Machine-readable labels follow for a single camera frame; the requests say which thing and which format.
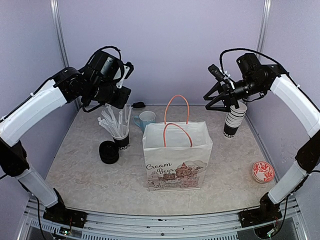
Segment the white paper bag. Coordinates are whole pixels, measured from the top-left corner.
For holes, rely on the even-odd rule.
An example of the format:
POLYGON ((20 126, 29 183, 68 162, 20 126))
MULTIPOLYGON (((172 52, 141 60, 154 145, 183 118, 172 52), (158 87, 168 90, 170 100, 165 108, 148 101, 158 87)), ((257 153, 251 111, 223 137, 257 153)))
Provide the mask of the white paper bag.
POLYGON ((204 121, 150 123, 142 137, 150 192, 200 189, 213 141, 204 121))

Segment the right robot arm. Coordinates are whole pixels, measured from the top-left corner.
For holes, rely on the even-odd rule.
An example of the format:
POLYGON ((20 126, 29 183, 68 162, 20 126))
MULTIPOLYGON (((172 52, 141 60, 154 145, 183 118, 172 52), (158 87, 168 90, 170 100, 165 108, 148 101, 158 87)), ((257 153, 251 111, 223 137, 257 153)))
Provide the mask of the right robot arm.
POLYGON ((255 94, 263 98, 268 92, 272 92, 293 112, 309 136, 309 140, 298 150, 289 170, 260 199, 255 216, 260 222, 266 222, 279 209, 279 204, 320 163, 320 110, 279 62, 262 64, 257 57, 259 52, 251 49, 246 49, 245 52, 236 60, 242 74, 239 81, 228 77, 223 66, 212 64, 208 67, 217 83, 203 97, 208 101, 205 108, 209 111, 230 112, 232 107, 239 107, 240 99, 255 94))

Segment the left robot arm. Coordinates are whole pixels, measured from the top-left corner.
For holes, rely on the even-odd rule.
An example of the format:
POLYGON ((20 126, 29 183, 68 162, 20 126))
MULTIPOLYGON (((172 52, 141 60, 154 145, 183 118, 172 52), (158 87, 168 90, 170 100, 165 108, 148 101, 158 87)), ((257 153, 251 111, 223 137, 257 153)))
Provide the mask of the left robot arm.
POLYGON ((84 112, 92 101, 98 107, 106 104, 123 109, 131 90, 123 85, 134 70, 131 62, 124 63, 105 50, 95 51, 81 69, 66 67, 44 83, 14 110, 0 120, 0 166, 5 174, 14 177, 49 210, 57 221, 70 218, 70 211, 60 194, 50 187, 27 162, 21 137, 54 110, 80 99, 84 112))

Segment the stray black lid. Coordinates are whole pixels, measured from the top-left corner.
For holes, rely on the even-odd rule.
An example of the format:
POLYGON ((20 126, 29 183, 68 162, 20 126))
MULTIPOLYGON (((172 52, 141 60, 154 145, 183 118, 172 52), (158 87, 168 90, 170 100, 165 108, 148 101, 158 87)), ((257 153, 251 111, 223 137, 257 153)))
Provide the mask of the stray black lid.
POLYGON ((132 107, 135 108, 135 109, 141 109, 141 108, 145 108, 146 105, 144 102, 142 101, 139 101, 139 102, 135 102, 132 104, 132 107))

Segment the bundle of white wrapped straws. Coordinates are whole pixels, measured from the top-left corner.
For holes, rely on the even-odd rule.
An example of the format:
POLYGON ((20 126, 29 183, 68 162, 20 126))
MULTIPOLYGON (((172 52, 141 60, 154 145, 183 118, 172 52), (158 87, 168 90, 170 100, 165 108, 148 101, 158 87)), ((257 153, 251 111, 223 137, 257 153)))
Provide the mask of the bundle of white wrapped straws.
POLYGON ((124 105, 124 109, 114 112, 114 107, 107 105, 97 118, 98 124, 107 130, 113 137, 121 138, 129 133, 130 119, 133 106, 124 105))

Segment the stack of paper cups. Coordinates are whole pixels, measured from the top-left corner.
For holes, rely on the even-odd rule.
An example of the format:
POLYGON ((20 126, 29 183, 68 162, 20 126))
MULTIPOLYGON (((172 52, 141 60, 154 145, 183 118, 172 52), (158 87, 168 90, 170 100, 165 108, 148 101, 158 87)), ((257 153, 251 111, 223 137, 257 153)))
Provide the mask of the stack of paper cups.
POLYGON ((238 108, 234 105, 230 107, 230 112, 228 112, 225 116, 225 123, 223 129, 223 135, 226 138, 233 138, 242 124, 247 106, 243 102, 238 102, 238 108))

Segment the light blue ceramic mug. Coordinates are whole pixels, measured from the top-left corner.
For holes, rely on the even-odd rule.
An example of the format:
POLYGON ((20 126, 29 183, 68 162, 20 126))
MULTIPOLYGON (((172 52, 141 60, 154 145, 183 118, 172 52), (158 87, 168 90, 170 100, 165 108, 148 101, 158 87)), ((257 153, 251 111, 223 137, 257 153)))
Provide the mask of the light blue ceramic mug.
POLYGON ((153 111, 143 111, 139 115, 133 117, 133 122, 142 132, 144 132, 148 124, 156 122, 156 114, 153 111))

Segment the black cup holding straws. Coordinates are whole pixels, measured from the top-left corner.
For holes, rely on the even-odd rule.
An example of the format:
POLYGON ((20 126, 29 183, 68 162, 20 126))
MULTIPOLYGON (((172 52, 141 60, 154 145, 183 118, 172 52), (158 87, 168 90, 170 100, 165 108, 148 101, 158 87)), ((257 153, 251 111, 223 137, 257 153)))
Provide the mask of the black cup holding straws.
POLYGON ((130 147, 129 132, 121 137, 112 137, 119 150, 126 150, 130 147))

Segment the stack of black lids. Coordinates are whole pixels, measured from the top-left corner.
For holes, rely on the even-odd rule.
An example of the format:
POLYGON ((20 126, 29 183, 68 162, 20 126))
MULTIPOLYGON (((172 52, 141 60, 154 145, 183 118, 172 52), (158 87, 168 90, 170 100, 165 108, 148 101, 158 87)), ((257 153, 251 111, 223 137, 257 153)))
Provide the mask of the stack of black lids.
POLYGON ((119 148, 115 142, 106 140, 99 145, 99 156, 103 163, 111 165, 119 160, 119 148))

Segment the red patterned white bowl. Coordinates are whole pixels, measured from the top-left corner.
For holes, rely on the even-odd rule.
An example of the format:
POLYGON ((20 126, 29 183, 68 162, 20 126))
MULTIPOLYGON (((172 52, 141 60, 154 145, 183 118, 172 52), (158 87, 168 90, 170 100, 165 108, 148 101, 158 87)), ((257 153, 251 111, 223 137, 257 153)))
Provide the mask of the red patterned white bowl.
POLYGON ((252 177, 258 183, 269 183, 275 177, 275 170, 266 161, 257 161, 252 165, 252 177))

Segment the right aluminium post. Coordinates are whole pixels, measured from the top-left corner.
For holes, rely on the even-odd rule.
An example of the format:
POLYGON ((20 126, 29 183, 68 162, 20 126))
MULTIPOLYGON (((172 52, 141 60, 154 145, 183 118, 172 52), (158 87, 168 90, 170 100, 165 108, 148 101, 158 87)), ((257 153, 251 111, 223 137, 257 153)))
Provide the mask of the right aluminium post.
POLYGON ((260 30, 259 30, 258 41, 256 46, 256 51, 260 53, 263 52, 264 45, 265 45, 268 23, 270 19, 271 6, 272 6, 271 0, 264 0, 260 30))

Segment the aluminium post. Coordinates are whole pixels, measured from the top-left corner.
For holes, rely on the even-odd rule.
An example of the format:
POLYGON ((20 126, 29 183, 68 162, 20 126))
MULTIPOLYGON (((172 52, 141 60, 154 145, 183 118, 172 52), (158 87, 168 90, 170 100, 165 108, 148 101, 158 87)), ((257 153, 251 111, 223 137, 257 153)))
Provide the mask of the aluminium post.
POLYGON ((64 36, 63 36, 63 28, 62 28, 62 22, 61 22, 61 18, 60 18, 58 1, 57 0, 50 0, 50 8, 51 8, 54 29, 55 29, 55 33, 57 36, 60 56, 61 56, 63 65, 66 68, 70 64, 69 64, 69 59, 68 59, 64 36))
POLYGON ((260 53, 263 52, 264 45, 265 45, 268 23, 270 19, 271 6, 272 6, 271 0, 264 0, 260 30, 259 30, 258 41, 256 46, 256 51, 260 53))

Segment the left aluminium post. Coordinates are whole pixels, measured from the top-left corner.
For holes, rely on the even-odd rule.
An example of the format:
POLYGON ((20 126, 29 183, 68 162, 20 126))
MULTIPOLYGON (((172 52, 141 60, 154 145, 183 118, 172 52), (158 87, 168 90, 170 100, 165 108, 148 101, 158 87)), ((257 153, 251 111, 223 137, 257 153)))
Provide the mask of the left aluminium post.
POLYGON ((55 29, 55 33, 57 36, 60 56, 61 56, 63 65, 66 68, 70 64, 69 64, 69 59, 68 59, 64 36, 63 36, 63 28, 62 28, 62 22, 61 22, 61 18, 60 18, 58 1, 57 0, 50 0, 50 8, 51 8, 54 29, 55 29))

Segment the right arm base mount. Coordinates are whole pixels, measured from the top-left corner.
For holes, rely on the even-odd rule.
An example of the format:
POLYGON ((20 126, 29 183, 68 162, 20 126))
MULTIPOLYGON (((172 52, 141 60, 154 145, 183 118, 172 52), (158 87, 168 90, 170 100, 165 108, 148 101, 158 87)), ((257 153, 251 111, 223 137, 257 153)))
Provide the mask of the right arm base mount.
POLYGON ((238 216, 242 228, 251 227, 282 218, 280 204, 274 204, 268 193, 264 194, 260 199, 258 208, 244 209, 238 216))

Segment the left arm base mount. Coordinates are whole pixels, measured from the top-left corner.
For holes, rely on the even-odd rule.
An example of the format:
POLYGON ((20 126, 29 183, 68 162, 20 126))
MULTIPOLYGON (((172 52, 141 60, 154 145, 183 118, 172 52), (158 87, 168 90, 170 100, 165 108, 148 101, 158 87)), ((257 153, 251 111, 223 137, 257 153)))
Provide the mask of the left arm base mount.
POLYGON ((88 214, 84 211, 66 208, 59 192, 55 188, 53 190, 57 195, 57 203, 45 208, 43 218, 54 223, 83 229, 88 214))

